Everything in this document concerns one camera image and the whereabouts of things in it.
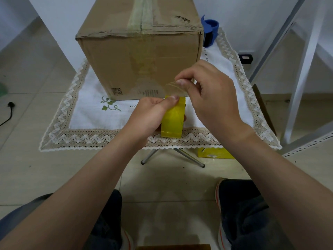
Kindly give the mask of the person's left forearm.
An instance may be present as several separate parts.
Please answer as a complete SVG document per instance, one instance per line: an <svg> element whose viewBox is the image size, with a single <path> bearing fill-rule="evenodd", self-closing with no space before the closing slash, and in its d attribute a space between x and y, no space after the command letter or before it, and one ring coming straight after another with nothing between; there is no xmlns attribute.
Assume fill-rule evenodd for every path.
<svg viewBox="0 0 333 250"><path fill-rule="evenodd" d="M81 249L131 158L147 142L123 129L0 241L0 250Z"/></svg>

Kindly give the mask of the blue tape dispenser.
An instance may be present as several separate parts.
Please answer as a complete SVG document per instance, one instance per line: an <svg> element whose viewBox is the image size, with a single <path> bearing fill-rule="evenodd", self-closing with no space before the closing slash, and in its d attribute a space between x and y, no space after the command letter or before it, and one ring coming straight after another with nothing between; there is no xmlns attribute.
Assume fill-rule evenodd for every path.
<svg viewBox="0 0 333 250"><path fill-rule="evenodd" d="M218 36L219 22L213 19L206 20L204 17L204 15L201 17L204 32L203 47L208 48L213 45Z"/></svg>

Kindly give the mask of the large brown cardboard box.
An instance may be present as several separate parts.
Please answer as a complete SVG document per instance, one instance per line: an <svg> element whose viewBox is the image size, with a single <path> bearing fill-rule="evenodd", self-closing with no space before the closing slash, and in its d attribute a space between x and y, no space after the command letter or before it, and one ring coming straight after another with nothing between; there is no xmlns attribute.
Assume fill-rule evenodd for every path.
<svg viewBox="0 0 333 250"><path fill-rule="evenodd" d="M96 0L76 35L112 100L188 96L174 78L201 56L193 0Z"/></svg>

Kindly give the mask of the yellow packing tape roll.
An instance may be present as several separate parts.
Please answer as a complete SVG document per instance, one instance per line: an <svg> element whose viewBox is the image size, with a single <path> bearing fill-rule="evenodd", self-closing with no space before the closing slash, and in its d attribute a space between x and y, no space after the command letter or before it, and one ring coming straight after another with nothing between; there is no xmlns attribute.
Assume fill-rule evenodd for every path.
<svg viewBox="0 0 333 250"><path fill-rule="evenodd" d="M197 157L212 159L235 159L225 148L198 148Z"/></svg>
<svg viewBox="0 0 333 250"><path fill-rule="evenodd" d="M164 114L164 117L161 121L161 136L163 138L180 139L182 137L186 97L188 94L175 81L166 84L164 91L164 99L170 95L176 95L179 96L179 101L177 105L175 105Z"/></svg>

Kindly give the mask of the person's right white shoe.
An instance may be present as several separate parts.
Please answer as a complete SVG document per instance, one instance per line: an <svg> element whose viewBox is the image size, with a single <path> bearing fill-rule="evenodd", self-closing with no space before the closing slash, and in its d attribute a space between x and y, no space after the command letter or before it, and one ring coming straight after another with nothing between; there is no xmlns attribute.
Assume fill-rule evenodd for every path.
<svg viewBox="0 0 333 250"><path fill-rule="evenodd" d="M219 199L219 186L220 186L220 184L223 180L226 180L226 178L221 178L218 181L218 183L216 185L216 188L215 188L215 191L214 191L214 197L215 197L216 204L219 208L220 215L221 215L221 205L220 205L220 199ZM220 219L219 231L218 231L217 238L218 238L218 244L219 244L220 250L231 250L231 243L227 239L225 231L223 230L222 218Z"/></svg>

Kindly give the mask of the person's right trouser leg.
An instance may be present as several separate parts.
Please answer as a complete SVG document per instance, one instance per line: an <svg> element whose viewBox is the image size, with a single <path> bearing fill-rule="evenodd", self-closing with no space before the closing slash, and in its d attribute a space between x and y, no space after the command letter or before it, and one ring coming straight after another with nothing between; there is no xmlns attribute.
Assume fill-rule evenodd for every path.
<svg viewBox="0 0 333 250"><path fill-rule="evenodd" d="M231 250L295 250L252 180L223 180L219 199Z"/></svg>

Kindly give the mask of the white lace-trimmed tablecloth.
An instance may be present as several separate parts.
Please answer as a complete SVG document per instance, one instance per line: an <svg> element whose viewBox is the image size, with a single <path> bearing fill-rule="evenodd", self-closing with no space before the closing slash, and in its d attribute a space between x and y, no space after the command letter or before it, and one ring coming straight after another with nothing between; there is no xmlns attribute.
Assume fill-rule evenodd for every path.
<svg viewBox="0 0 333 250"><path fill-rule="evenodd" d="M264 118L238 54L222 28L219 28L214 44L203 48L201 59L213 64L233 80L242 121L250 125L271 148L280 150L280 141ZM110 99L85 60L46 130L39 150L101 149L127 123L137 103L138 100ZM186 97L185 116L187 119L180 139L153 134L144 149L223 147L199 121L189 97Z"/></svg>

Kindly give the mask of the white metal frame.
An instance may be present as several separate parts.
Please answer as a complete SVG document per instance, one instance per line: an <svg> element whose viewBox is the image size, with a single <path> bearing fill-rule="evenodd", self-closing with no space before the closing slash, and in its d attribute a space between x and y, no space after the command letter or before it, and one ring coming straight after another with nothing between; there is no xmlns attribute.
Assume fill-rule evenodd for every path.
<svg viewBox="0 0 333 250"><path fill-rule="evenodd" d="M249 82L253 84L256 76L273 53L277 45L280 43L282 38L291 28L296 16L301 11L306 0L298 0L292 9L291 13L285 20L281 29L278 31L270 46L266 50L265 54L260 59L259 63L252 72ZM325 125L316 129L313 133L307 134L294 142L290 143L291 134L293 132L294 124L298 114L299 106L303 96L306 80L310 71L310 67L314 58L315 50L319 41L322 25L324 22L325 15L333 5L333 0L315 0L314 15L310 19L310 33L306 37L305 46L303 49L302 57L300 60L296 82L293 88L291 99L289 101L288 115L285 123L285 129L282 133L280 144L282 149L278 150L278 153L283 157L289 157L297 152L301 152L312 146L318 145L321 142L327 141L333 138L333 120L326 123Z"/></svg>

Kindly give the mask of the person's left hand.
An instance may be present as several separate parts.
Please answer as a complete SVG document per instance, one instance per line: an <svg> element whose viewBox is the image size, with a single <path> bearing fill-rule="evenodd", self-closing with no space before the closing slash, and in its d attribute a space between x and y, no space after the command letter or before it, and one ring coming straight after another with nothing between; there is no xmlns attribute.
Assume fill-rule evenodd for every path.
<svg viewBox="0 0 333 250"><path fill-rule="evenodd" d="M164 114L169 109L161 109L159 103L163 98L144 97L139 100L121 133L134 144L137 150L142 149L156 130L159 129Z"/></svg>

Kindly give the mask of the person's white shoe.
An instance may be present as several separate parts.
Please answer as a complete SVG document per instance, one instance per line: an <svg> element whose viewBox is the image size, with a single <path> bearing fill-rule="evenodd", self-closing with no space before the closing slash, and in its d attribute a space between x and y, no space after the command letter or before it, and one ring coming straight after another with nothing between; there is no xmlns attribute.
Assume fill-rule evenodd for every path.
<svg viewBox="0 0 333 250"><path fill-rule="evenodd" d="M135 250L135 244L129 233L121 228L122 245L120 250Z"/></svg>
<svg viewBox="0 0 333 250"><path fill-rule="evenodd" d="M219 199L219 186L220 186L220 184L223 180L226 180L226 178L221 178L218 181L218 183L216 185L216 188L215 188L215 191L214 191L214 197L215 197L216 204L219 208L220 215L221 215L221 205L220 205L220 199ZM222 218L220 219L219 231L218 231L217 238L218 238L218 244L219 244L220 250L231 250L231 243L227 239L225 231L223 230Z"/></svg>

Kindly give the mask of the person's right hand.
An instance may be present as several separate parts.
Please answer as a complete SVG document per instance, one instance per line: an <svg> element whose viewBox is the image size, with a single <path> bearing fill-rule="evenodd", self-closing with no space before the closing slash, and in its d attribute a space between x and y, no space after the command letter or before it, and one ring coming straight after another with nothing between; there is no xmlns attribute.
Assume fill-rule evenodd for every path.
<svg viewBox="0 0 333 250"><path fill-rule="evenodd" d="M233 81L215 66L199 60L182 70L175 82L179 79L200 83L201 97L190 98L192 106L198 119L223 146L255 134L240 117Z"/></svg>

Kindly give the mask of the flat brown cardboard piece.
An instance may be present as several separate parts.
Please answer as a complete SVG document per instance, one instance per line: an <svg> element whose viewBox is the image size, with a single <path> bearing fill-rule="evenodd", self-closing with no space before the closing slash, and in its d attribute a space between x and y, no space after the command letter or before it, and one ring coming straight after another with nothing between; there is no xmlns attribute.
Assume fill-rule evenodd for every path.
<svg viewBox="0 0 333 250"><path fill-rule="evenodd" d="M261 96L261 94L260 94L260 91L259 91L259 89L258 89L258 86L257 86L256 84L253 84L252 89L253 89L253 91L254 91L254 94L255 94L255 96L256 96L256 99L257 99L257 101L258 101L258 104L259 104L259 106L260 106L260 109L261 109L261 111L262 111L262 113L263 113L263 116L264 116L264 118L265 118L265 120L266 120L268 126L269 126L270 129L273 131L273 133L276 135L276 130L275 130L274 126L273 126L273 123L272 123L272 121L271 121L271 118L269 117L268 111L267 111L267 109L266 109L266 104L265 104L264 100L262 99L262 96Z"/></svg>

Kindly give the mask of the metal folding table legs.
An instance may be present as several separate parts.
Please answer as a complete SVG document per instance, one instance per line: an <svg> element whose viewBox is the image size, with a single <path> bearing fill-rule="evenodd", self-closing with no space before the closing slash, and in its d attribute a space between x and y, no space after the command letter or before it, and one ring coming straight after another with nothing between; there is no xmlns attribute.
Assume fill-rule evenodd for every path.
<svg viewBox="0 0 333 250"><path fill-rule="evenodd" d="M140 162L141 165L144 165L148 162L148 160L158 151L161 150L161 148L158 149L152 149L150 151L150 153ZM205 168L206 165L204 163L202 163L201 161L199 161L198 159L194 158L193 156L191 156L189 153L185 152L183 149L181 148L173 148L174 151L176 151L177 153L181 154L182 156L186 157L187 159L191 160L192 162L194 162L195 164L197 164L198 166L200 166L201 168Z"/></svg>

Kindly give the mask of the person's left white shoe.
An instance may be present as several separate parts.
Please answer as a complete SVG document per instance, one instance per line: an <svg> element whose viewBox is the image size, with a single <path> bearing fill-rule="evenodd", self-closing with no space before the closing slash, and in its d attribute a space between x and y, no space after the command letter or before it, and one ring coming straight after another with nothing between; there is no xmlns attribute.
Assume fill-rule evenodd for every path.
<svg viewBox="0 0 333 250"><path fill-rule="evenodd" d="M120 250L135 250L135 244L129 233L121 228L122 245Z"/></svg>

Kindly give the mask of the person's right forearm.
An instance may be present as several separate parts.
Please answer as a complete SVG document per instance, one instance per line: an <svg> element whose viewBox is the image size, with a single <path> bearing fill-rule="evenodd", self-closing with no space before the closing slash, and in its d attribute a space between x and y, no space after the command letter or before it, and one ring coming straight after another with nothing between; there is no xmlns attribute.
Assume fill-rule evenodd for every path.
<svg viewBox="0 0 333 250"><path fill-rule="evenodd" d="M333 250L333 192L246 125L216 135L259 189L296 249Z"/></svg>

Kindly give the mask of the person's left trouser leg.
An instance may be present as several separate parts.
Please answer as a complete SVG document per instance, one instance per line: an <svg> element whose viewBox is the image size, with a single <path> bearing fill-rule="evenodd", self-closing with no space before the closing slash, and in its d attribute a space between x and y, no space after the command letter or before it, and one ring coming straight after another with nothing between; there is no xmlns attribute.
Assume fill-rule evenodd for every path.
<svg viewBox="0 0 333 250"><path fill-rule="evenodd" d="M20 206L0 220L0 241L52 194L40 196ZM98 217L82 250L120 250L122 196L114 190Z"/></svg>

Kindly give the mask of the person's trouser leg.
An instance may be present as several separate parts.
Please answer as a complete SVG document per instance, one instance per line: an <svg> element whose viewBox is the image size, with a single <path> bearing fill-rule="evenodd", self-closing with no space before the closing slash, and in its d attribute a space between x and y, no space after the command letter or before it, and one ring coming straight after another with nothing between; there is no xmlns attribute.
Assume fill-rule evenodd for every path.
<svg viewBox="0 0 333 250"><path fill-rule="evenodd" d="M0 241L52 194L40 196L20 206L0 220ZM120 250L122 196L114 190L98 217L82 250Z"/></svg>
<svg viewBox="0 0 333 250"><path fill-rule="evenodd" d="M295 250L252 180L223 180L219 199L231 250Z"/></svg>

